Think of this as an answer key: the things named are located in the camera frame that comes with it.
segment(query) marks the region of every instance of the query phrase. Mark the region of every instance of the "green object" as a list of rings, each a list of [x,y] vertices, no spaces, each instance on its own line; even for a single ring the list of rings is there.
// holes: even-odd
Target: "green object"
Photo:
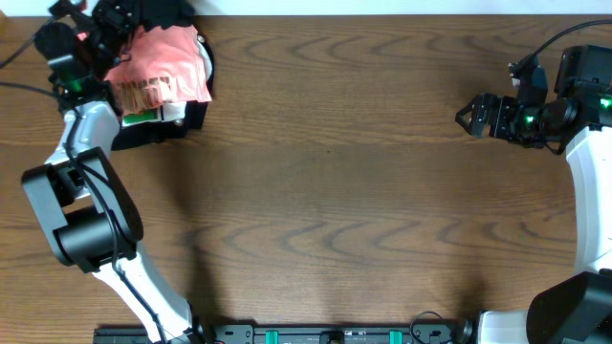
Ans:
[[[145,110],[138,114],[123,116],[125,124],[133,124],[152,119],[157,119],[157,109]]]
[[[389,344],[402,344],[402,332],[401,331],[389,332]]]
[[[266,332],[266,344],[278,344],[278,331]]]

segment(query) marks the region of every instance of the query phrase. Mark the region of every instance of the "brown tabletop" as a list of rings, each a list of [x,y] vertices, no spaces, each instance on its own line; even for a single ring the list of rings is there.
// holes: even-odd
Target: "brown tabletop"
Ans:
[[[202,131],[111,162],[170,285],[212,321],[408,322],[529,306],[575,252],[564,157],[476,140],[454,114],[513,95],[507,64],[585,16],[211,17]],[[6,58],[43,19],[10,19]],[[541,55],[610,45],[610,28]],[[29,49],[0,80],[49,89]],[[0,341],[86,343],[137,324],[108,287],[60,265],[20,186],[52,153],[52,99],[0,90]]]

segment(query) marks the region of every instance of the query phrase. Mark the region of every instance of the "wooden table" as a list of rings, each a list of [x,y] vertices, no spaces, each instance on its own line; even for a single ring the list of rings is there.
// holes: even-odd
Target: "wooden table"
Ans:
[[[512,95],[507,64],[584,16],[212,17],[214,102],[186,140],[112,163],[170,284],[212,321],[408,322],[513,310],[569,276],[575,251],[563,157],[476,140],[454,114]],[[2,58],[42,19],[11,19]],[[610,28],[561,39],[610,45]],[[0,72],[46,87],[34,49]],[[2,89],[0,341],[86,343],[136,317],[61,266],[19,184],[54,149],[45,97]]]

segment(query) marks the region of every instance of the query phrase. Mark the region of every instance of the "pink fabric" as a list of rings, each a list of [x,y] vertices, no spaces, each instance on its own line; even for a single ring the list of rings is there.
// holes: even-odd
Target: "pink fabric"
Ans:
[[[197,35],[193,26],[137,29],[129,50],[131,60],[106,76],[125,114],[177,101],[211,101]]]

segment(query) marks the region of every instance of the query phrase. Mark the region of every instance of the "white background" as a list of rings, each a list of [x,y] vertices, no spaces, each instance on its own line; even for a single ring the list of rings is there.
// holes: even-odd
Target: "white background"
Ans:
[[[6,15],[47,15],[54,0],[0,0]],[[96,1],[89,1],[90,8]],[[612,0],[191,0],[199,14],[611,14]]]

